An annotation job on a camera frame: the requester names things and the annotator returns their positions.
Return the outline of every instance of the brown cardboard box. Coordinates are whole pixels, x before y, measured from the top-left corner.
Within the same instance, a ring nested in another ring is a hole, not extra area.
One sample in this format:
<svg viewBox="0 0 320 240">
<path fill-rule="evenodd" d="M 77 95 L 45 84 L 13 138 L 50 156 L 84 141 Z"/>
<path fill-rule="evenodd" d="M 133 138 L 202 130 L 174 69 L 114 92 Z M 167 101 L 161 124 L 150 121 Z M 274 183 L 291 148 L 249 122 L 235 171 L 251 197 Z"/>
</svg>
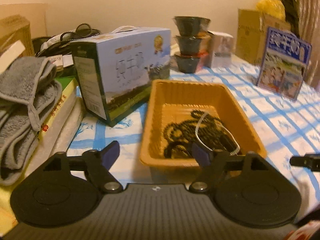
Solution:
<svg viewBox="0 0 320 240">
<path fill-rule="evenodd" d="M 5 18 L 19 14 L 30 21 L 31 38 L 47 36 L 46 14 L 47 4 L 44 3 L 19 3 L 1 4 L 0 15 Z"/>
<path fill-rule="evenodd" d="M 236 55 L 253 65 L 261 65 L 268 27 L 290 30 L 289 23 L 256 10 L 238 10 Z"/>
<path fill-rule="evenodd" d="M 22 56 L 34 56 L 30 34 L 30 22 L 20 15 L 0 19 L 0 50 L 20 40 L 26 47 Z"/>
</svg>

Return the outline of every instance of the cardboard box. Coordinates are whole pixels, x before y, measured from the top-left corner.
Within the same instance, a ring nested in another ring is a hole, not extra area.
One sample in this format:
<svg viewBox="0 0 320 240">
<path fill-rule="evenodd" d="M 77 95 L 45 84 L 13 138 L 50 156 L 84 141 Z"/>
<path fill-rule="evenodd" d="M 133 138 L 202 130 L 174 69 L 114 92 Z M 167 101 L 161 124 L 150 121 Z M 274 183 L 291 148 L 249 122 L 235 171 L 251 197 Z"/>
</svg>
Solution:
<svg viewBox="0 0 320 240">
<path fill-rule="evenodd" d="M 148 100 L 151 81 L 169 77 L 171 31 L 141 27 L 71 42 L 87 110 L 110 126 Z"/>
<path fill-rule="evenodd" d="M 211 68 L 224 67 L 231 64 L 233 36 L 228 33 L 208 31 L 211 36 L 207 66 Z"/>
<path fill-rule="evenodd" d="M 289 23 L 256 10 L 238 10 L 236 55 L 253 65 L 261 65 L 268 27 L 290 30 Z"/>
<path fill-rule="evenodd" d="M 20 40 L 26 50 L 22 56 L 34 56 L 31 41 L 30 22 L 20 15 L 12 15 L 0 20 L 0 52 Z"/>
<path fill-rule="evenodd" d="M 31 38 L 47 36 L 45 12 L 48 5 L 44 3 L 1 4 L 1 18 L 19 14 L 30 21 Z"/>
</svg>

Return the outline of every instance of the orange plastic tray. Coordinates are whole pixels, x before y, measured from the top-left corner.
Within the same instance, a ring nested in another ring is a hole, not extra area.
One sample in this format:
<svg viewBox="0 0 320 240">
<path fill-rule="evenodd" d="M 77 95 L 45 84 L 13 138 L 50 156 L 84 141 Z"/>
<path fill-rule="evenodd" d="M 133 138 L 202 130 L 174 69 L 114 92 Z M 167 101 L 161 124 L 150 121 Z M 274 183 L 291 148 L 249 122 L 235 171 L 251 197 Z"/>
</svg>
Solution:
<svg viewBox="0 0 320 240">
<path fill-rule="evenodd" d="M 165 159 L 167 141 L 164 128 L 171 122 L 190 119 L 199 109 L 219 117 L 245 154 L 254 151 L 263 158 L 267 151 L 248 117 L 229 89 L 223 84 L 155 80 L 152 83 L 148 112 L 142 137 L 140 160 L 158 168 L 199 166 L 195 159 Z"/>
</svg>

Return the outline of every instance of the book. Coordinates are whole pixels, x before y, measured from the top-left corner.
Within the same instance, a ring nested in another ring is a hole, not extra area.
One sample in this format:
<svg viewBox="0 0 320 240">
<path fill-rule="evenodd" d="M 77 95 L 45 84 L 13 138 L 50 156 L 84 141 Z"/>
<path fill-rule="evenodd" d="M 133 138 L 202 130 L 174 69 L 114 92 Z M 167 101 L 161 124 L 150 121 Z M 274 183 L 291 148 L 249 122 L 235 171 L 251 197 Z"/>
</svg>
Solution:
<svg viewBox="0 0 320 240">
<path fill-rule="evenodd" d="M 269 27 L 257 85 L 295 101 L 310 54 L 310 43 Z"/>
<path fill-rule="evenodd" d="M 49 158 L 55 141 L 76 102 L 76 87 L 78 85 L 76 78 L 65 77 L 56 78 L 56 80 L 62 85 L 62 95 L 41 126 L 38 133 L 39 144 L 29 161 L 25 176 L 29 176 Z"/>
</svg>

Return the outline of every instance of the metal screw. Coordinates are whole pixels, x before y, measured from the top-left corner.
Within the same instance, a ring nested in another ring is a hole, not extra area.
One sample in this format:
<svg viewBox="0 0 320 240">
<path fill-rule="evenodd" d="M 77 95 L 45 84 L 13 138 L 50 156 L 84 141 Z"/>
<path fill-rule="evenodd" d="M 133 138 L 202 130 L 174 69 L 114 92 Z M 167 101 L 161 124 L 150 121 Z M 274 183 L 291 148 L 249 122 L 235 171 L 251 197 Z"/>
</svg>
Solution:
<svg viewBox="0 0 320 240">
<path fill-rule="evenodd" d="M 208 185 L 205 182 L 197 181 L 192 183 L 192 187 L 196 190 L 205 190 L 207 189 Z"/>
<path fill-rule="evenodd" d="M 108 182 L 104 185 L 104 188 L 107 190 L 117 190 L 120 187 L 120 184 L 118 182 Z"/>
</svg>

